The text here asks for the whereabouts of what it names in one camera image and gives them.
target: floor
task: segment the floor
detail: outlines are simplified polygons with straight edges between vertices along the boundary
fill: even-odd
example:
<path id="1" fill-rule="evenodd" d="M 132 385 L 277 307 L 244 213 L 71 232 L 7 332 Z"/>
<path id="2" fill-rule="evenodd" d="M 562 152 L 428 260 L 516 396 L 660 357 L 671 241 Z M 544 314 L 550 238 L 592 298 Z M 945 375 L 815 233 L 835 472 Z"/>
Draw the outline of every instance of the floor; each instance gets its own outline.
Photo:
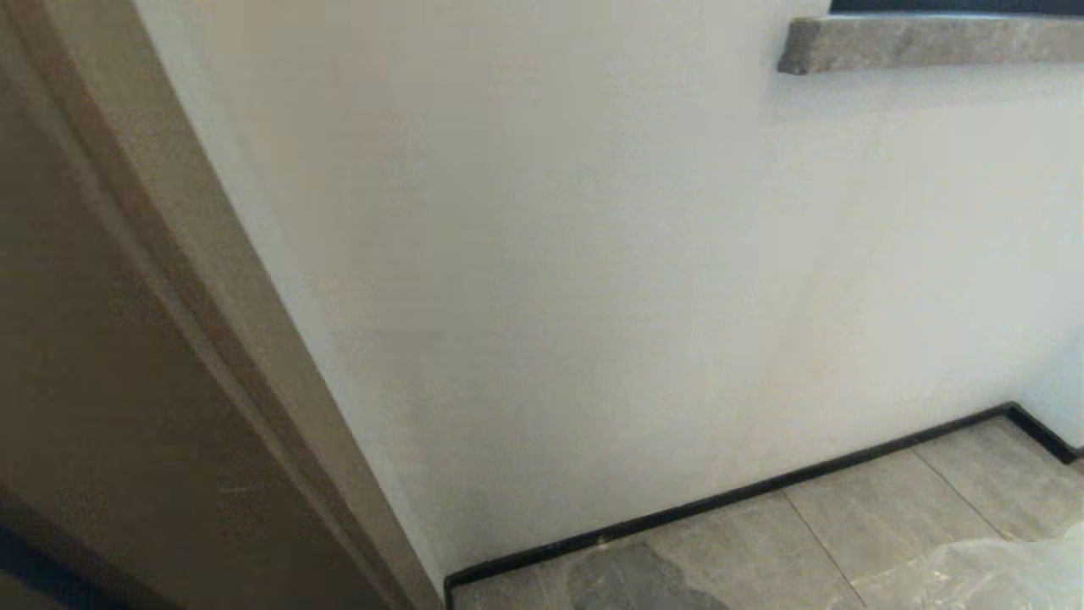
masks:
<path id="1" fill-rule="evenodd" d="M 473 583 L 457 610 L 882 608 L 875 574 L 942 545 L 1084 521 L 1068 467 L 1003 417 L 747 502 Z"/>

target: gray stone ledge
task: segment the gray stone ledge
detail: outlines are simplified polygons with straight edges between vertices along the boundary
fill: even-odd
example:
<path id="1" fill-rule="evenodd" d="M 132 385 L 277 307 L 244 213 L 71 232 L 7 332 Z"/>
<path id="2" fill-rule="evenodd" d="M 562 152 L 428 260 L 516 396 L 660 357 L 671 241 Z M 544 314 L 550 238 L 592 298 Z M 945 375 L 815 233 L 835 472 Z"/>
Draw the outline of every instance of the gray stone ledge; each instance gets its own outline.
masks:
<path id="1" fill-rule="evenodd" d="M 1084 18 L 878 14 L 790 22 L 779 72 L 1084 62 Z"/>

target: skirting board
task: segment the skirting board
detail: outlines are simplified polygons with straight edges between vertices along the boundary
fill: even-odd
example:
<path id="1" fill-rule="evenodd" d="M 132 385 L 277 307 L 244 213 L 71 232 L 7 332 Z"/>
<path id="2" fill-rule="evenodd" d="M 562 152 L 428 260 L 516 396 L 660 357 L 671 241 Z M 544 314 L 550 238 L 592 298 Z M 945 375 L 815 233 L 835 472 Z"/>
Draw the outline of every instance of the skirting board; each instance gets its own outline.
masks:
<path id="1" fill-rule="evenodd" d="M 701 501 L 696 501 L 674 508 L 668 508 L 645 517 L 638 517 L 636 519 L 631 519 L 615 525 L 608 525 L 606 528 L 580 534 L 578 536 L 572 536 L 553 544 L 535 547 L 473 566 L 465 570 L 455 572 L 444 579 L 446 607 L 448 610 L 453 610 L 454 598 L 452 597 L 452 592 L 456 587 L 482 581 L 513 570 L 518 570 L 520 568 L 526 568 L 534 563 L 547 561 L 550 559 L 560 557 L 562 555 L 590 548 L 609 541 L 631 536 L 632 534 L 637 534 L 645 530 L 658 528 L 659 525 L 664 525 L 673 521 L 693 517 L 694 515 L 699 515 L 701 512 L 722 508 L 731 504 L 747 501 L 762 494 L 775 492 L 790 485 L 836 472 L 837 470 L 842 470 L 844 468 L 850 468 L 852 466 L 857 466 L 860 464 L 887 456 L 901 450 L 914 447 L 915 445 L 927 441 L 932 441 L 940 437 L 951 434 L 1001 416 L 1007 417 L 1009 421 L 1019 427 L 1024 433 L 1034 439 L 1038 444 L 1043 445 L 1047 452 L 1064 464 L 1072 463 L 1084 454 L 1084 449 L 1075 449 L 1066 443 L 1057 434 L 1040 424 L 1035 420 L 1035 418 L 1031 417 L 1031 415 L 1029 415 L 1028 412 L 1025 412 L 1019 404 L 1007 403 L 999 407 L 986 410 L 955 421 L 950 421 L 949 424 L 930 428 L 929 430 L 924 430 L 921 432 L 904 437 L 903 439 L 890 441 L 882 445 L 877 445 L 876 447 L 862 450 L 839 458 L 795 470 L 793 472 L 780 475 L 779 477 L 774 477 L 766 481 L 746 485 L 745 488 L 724 492 Z"/>

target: wet spot on floor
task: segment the wet spot on floor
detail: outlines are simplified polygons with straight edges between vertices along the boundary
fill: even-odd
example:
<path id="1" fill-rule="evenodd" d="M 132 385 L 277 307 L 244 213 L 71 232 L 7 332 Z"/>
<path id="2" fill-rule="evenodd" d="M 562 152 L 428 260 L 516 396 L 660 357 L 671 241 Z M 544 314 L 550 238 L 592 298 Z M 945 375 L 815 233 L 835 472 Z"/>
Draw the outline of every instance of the wet spot on floor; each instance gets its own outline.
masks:
<path id="1" fill-rule="evenodd" d="M 588 557 L 569 572 L 568 590 L 576 610 L 730 610 L 644 543 Z"/>

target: white wall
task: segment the white wall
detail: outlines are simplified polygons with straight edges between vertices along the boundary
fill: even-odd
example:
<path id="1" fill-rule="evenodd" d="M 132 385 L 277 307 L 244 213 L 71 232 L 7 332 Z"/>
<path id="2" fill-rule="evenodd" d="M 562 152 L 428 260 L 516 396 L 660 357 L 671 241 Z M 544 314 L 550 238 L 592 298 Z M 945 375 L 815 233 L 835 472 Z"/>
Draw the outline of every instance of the white wall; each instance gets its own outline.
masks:
<path id="1" fill-rule="evenodd" d="M 1066 348 L 1020 393 L 1020 403 L 1070 445 L 1084 449 L 1084 334 Z"/>
<path id="2" fill-rule="evenodd" d="M 828 0 L 192 4 L 440 572 L 1016 399 L 1080 326 L 1082 66 L 776 74 Z"/>

